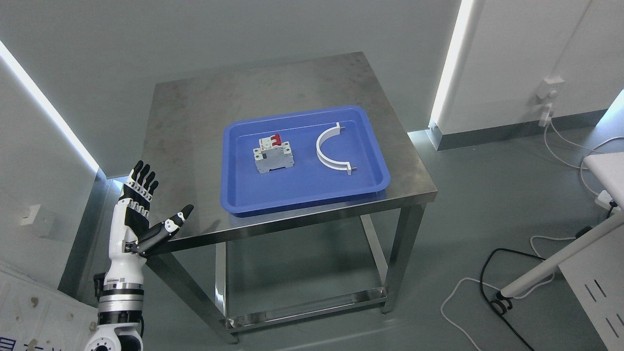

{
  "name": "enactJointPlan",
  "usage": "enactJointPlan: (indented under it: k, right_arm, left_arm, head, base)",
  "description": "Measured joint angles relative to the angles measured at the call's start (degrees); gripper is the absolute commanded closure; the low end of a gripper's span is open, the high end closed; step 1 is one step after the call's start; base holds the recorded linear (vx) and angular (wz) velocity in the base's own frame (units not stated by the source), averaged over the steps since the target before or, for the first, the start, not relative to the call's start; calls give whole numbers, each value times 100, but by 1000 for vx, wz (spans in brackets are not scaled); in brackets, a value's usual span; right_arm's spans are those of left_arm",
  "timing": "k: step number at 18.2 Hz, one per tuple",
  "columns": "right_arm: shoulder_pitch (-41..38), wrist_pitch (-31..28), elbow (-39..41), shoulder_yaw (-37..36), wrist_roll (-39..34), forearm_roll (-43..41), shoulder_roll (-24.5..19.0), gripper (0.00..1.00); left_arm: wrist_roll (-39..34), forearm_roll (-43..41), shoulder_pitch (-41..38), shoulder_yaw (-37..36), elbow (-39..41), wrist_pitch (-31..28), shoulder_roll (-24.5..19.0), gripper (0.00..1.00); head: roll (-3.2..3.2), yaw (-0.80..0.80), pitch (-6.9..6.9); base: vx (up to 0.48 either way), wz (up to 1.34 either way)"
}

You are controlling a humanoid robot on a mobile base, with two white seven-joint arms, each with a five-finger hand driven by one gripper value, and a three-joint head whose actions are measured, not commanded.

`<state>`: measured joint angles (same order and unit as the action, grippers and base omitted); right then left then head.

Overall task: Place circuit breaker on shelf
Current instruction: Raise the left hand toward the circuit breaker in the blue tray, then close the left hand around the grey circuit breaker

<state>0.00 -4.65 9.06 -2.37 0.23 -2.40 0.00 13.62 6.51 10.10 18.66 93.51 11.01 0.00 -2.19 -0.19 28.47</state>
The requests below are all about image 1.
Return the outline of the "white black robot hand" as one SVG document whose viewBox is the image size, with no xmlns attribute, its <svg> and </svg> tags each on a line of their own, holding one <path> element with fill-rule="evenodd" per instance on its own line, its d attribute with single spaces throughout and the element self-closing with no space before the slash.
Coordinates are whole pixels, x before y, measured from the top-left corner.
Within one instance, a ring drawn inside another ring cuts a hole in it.
<svg viewBox="0 0 624 351">
<path fill-rule="evenodd" d="M 178 213 L 150 225 L 150 203 L 158 187 L 150 165 L 139 160 L 132 168 L 114 206 L 108 255 L 111 267 L 103 286 L 143 284 L 142 268 L 147 257 L 171 240 L 189 220 L 194 206 L 185 205 Z"/>
</svg>

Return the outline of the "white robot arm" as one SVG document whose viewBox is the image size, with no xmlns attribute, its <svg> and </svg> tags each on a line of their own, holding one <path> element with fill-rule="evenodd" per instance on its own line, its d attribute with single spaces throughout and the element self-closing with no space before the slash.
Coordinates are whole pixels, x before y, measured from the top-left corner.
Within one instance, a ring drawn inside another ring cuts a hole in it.
<svg viewBox="0 0 624 351">
<path fill-rule="evenodd" d="M 106 273 L 93 276 L 98 301 L 96 330 L 85 351 L 142 351 L 142 284 L 105 280 Z"/>
</svg>

